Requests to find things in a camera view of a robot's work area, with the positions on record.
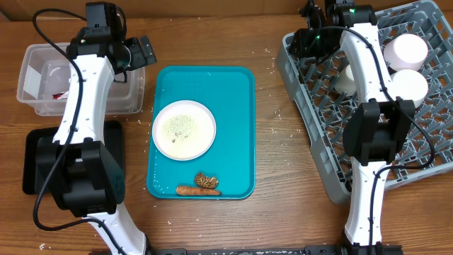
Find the white cup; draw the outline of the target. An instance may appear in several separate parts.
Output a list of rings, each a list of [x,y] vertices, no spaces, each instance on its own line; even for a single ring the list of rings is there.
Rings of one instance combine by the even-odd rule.
[[[357,91],[352,69],[349,64],[338,75],[335,90],[339,94],[345,93],[346,96],[352,96]]]

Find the red snack wrapper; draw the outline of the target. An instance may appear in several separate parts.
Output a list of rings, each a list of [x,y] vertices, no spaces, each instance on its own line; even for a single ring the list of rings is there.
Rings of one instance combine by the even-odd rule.
[[[53,94],[52,95],[52,98],[54,100],[64,100],[64,99],[67,99],[69,96],[69,92],[68,91],[65,91],[65,92],[62,92],[62,93],[56,93],[56,94]]]

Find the large white plate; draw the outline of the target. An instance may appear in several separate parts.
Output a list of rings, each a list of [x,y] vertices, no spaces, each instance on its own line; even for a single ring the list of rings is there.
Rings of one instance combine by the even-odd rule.
[[[212,146],[217,124],[212,112],[197,101],[168,104],[156,115],[151,136],[157,150],[169,159],[189,161]]]

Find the small pink plate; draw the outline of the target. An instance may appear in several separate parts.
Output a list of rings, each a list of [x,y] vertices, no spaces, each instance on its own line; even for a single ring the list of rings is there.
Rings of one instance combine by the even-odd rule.
[[[418,71],[428,56],[428,45],[421,37],[406,33],[389,42],[383,55],[389,67],[395,71]]]

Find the pale green bowl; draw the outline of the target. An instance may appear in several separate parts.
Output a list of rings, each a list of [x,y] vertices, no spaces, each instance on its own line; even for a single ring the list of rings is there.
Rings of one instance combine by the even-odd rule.
[[[425,100],[428,82],[425,77],[412,69],[403,69],[391,75],[389,94],[393,99],[412,100],[416,108]]]

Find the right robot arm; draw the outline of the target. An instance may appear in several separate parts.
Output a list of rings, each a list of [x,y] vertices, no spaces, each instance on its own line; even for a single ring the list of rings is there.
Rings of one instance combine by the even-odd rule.
[[[343,130],[352,164],[352,193],[343,247],[348,254],[402,254],[382,242],[380,222],[385,181],[414,122],[412,100],[392,96],[392,81],[380,50],[377,18],[370,5],[332,3],[329,13],[313,1],[300,10],[307,28],[289,47],[298,58],[326,57],[340,48],[355,81],[359,105]]]

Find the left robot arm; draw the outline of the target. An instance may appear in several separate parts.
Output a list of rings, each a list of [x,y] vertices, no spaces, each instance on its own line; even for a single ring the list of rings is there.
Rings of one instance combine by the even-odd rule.
[[[62,50],[71,65],[69,95],[51,143],[39,147],[36,167],[74,224],[89,223],[112,254],[153,254],[149,238],[125,207],[123,166],[104,141],[108,93],[115,76],[156,61],[147,36],[127,36],[123,10],[105,1],[86,5],[86,25]]]

